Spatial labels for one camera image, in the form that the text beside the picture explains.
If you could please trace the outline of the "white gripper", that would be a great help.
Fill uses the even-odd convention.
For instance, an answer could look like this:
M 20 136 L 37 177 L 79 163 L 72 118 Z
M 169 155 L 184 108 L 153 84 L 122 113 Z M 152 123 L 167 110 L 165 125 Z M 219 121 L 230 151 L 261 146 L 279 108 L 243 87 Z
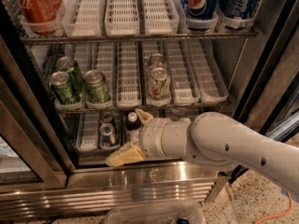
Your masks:
M 137 163 L 143 161 L 146 158 L 146 154 L 149 157 L 165 156 L 162 147 L 162 137 L 167 119 L 154 119 L 151 113 L 146 112 L 141 108 L 136 108 L 135 112 L 141 123 L 144 125 L 139 134 L 140 145 L 127 142 L 106 158 L 105 163 L 107 166 L 119 167 L 125 164 Z

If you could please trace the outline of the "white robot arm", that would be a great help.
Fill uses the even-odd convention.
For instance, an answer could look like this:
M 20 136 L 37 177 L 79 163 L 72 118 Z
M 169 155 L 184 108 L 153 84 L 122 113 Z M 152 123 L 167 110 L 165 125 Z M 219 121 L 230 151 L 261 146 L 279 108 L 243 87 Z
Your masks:
M 182 159 L 217 171 L 241 165 L 299 196 L 298 147 L 256 133 L 222 113 L 173 121 L 139 108 L 135 112 L 143 124 L 138 139 L 110 154 L 106 165 L 119 167 L 147 157 Z

